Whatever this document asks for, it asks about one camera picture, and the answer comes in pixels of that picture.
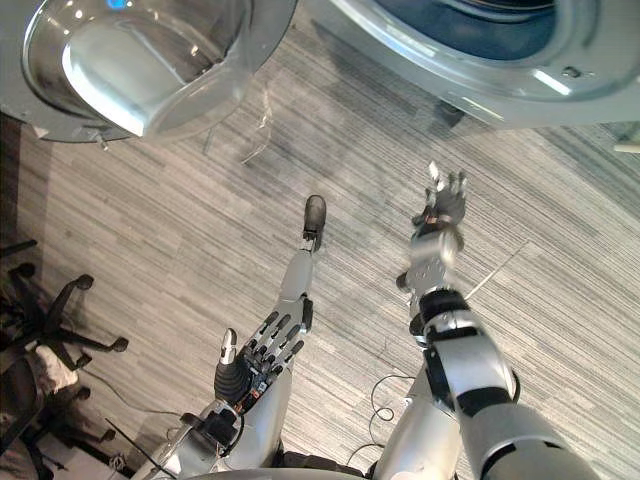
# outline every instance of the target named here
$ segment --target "chair leg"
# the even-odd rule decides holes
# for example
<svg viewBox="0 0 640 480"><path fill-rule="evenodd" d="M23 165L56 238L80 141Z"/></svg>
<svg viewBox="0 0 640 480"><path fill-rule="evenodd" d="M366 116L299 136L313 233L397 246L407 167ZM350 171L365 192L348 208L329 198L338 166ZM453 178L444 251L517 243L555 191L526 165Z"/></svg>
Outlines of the chair leg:
<svg viewBox="0 0 640 480"><path fill-rule="evenodd" d="M45 338L42 340L42 343L53 350L53 353L56 354L60 361L64 363L64 366L69 370L77 370L78 368L84 367L91 361L91 357L89 357L88 355L82 355L77 362L74 362L71 358L71 355L69 355L69 352L67 352L67 349L60 340Z"/></svg>
<svg viewBox="0 0 640 480"><path fill-rule="evenodd" d="M67 283L56 299L53 301L51 308L49 308L49 312L47 313L47 320L44 324L45 333L53 332L60 327L62 323L62 311L64 310L64 306L69 301L71 294L75 288L79 288L80 290L88 290L91 288L93 284L93 278L89 275L80 275L75 280Z"/></svg>
<svg viewBox="0 0 640 480"><path fill-rule="evenodd" d="M23 263L17 268L9 270L9 280L16 292L18 303L22 306L25 318L28 322L33 323L36 328L39 328L44 325L47 317L38 306L37 299L23 280L25 273L31 273L29 272L31 267L31 264Z"/></svg>
<svg viewBox="0 0 640 480"><path fill-rule="evenodd" d="M118 337L111 345L105 345L104 343L96 342L95 340L79 335L75 332L71 332L66 328L60 328L55 332L50 333L48 336L61 342L81 345L99 352L124 352L129 345L129 340L124 337Z"/></svg>

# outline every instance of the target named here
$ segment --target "black joint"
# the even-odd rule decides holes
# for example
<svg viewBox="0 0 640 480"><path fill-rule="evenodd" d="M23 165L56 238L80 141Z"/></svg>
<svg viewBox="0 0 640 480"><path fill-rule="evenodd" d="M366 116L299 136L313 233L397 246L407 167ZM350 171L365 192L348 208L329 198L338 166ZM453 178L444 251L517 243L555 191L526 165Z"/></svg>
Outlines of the black joint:
<svg viewBox="0 0 640 480"><path fill-rule="evenodd" d="M265 318L264 320L264 325L262 325L262 328L260 329L260 335L262 335L267 328L269 327L269 325L271 325L273 322L275 322L276 318L278 318L279 313L278 312L271 312L269 314L269 316L267 318Z"/></svg>
<svg viewBox="0 0 640 480"><path fill-rule="evenodd" d="M307 332L311 331L311 324L313 322L313 302L305 297L302 300L302 325Z"/></svg>
<svg viewBox="0 0 640 480"><path fill-rule="evenodd" d="M411 323L409 324L409 333L414 337L423 337L424 336L424 320L422 320L422 316L420 314L413 317Z"/></svg>
<svg viewBox="0 0 640 480"><path fill-rule="evenodd" d="M438 351L433 347L429 347L424 351L424 358L427 364L427 380L429 380L431 393L434 398L443 401L447 407L453 410L454 406L451 391L449 390L449 382L447 381L447 375L442 366Z"/></svg>
<svg viewBox="0 0 640 480"><path fill-rule="evenodd" d="M499 387L470 390L459 395L457 400L460 410L469 417L473 417L480 410L491 407L492 405L512 403L509 392Z"/></svg>
<svg viewBox="0 0 640 480"><path fill-rule="evenodd" d="M236 416L229 410L211 412L196 430L205 438L213 439L226 448L238 432L233 426L235 421Z"/></svg>
<svg viewBox="0 0 640 480"><path fill-rule="evenodd" d="M433 317L454 310L469 310L467 302L460 292L455 290L436 290L423 295L420 299L420 314L425 325Z"/></svg>
<svg viewBox="0 0 640 480"><path fill-rule="evenodd" d="M453 340L454 338L472 337L477 334L478 331L473 327L454 328L452 330L445 330L444 332L437 332L435 328L429 327L426 338L427 342L431 344L443 340Z"/></svg>
<svg viewBox="0 0 640 480"><path fill-rule="evenodd" d="M287 333L286 341L287 342L290 341L293 337L295 337L298 334L299 331L300 331L300 324L294 325L293 327L291 327L291 330L289 330L289 333Z"/></svg>
<svg viewBox="0 0 640 480"><path fill-rule="evenodd" d="M495 451L495 453L493 453L486 462L484 462L484 465L482 466L482 473L480 473L480 478L485 478L485 475L487 473L489 473L489 470L491 470L491 468L498 463L498 461L502 458L502 457L506 457L507 455L509 455L512 452L516 451L516 447L510 443L509 445L505 445L504 447L498 449Z"/></svg>
<svg viewBox="0 0 640 480"><path fill-rule="evenodd" d="M282 330L285 327L285 325L289 323L289 320L291 320L291 315L287 313L280 319L280 321L278 322L278 325L276 325L276 329Z"/></svg>

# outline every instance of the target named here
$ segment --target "robot forearm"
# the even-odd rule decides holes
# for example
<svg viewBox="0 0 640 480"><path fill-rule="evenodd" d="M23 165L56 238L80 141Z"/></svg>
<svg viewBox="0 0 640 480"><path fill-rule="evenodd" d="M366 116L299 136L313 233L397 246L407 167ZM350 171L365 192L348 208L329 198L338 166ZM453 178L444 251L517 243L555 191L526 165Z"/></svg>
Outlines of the robot forearm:
<svg viewBox="0 0 640 480"><path fill-rule="evenodd" d="M502 352L453 287L461 249L455 227L420 225L411 267L398 283L412 293L410 330L423 349L434 400L458 419L475 478L597 479L546 420L516 405Z"/></svg>

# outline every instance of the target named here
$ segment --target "chair wheel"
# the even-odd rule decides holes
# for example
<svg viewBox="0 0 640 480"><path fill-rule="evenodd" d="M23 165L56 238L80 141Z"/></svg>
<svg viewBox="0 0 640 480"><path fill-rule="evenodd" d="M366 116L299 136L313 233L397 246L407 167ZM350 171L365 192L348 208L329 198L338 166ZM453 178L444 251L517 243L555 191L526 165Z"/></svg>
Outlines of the chair wheel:
<svg viewBox="0 0 640 480"><path fill-rule="evenodd" d="M36 274L36 266L33 263L21 263L15 271L22 278L31 278Z"/></svg>
<svg viewBox="0 0 640 480"><path fill-rule="evenodd" d="M78 390L78 393L76 393L77 400L88 400L90 396L91 389L89 387L81 387L80 390Z"/></svg>
<svg viewBox="0 0 640 480"><path fill-rule="evenodd" d="M76 278L76 287L80 290L89 290L93 285L93 277L91 275L80 275Z"/></svg>
<svg viewBox="0 0 640 480"><path fill-rule="evenodd" d="M112 441L114 438L116 438L116 431L113 430L112 428L110 428L109 430L107 430L106 432L104 432L104 434L102 435L102 437L100 438L100 443L102 442L110 442Z"/></svg>
<svg viewBox="0 0 640 480"><path fill-rule="evenodd" d="M113 342L113 345L111 345L111 349L114 352L124 352L128 346L129 340L124 337L119 337L115 342Z"/></svg>
<svg viewBox="0 0 640 480"><path fill-rule="evenodd" d="M76 370L82 367L86 367L91 360L93 359L89 355L83 353L76 362Z"/></svg>

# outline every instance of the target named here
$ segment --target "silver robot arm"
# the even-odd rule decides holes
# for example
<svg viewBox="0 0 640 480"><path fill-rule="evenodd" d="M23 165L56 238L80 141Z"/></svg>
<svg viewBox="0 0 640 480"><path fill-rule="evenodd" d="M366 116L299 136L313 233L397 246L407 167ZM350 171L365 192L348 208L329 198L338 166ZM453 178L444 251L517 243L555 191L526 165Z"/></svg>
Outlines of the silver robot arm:
<svg viewBox="0 0 640 480"><path fill-rule="evenodd" d="M411 266L398 286L411 292L410 330L423 349L434 401L457 418L477 479L597 479L549 423L518 405L516 382L502 352L455 290L451 269L462 249L466 179L442 180L414 218Z"/></svg>

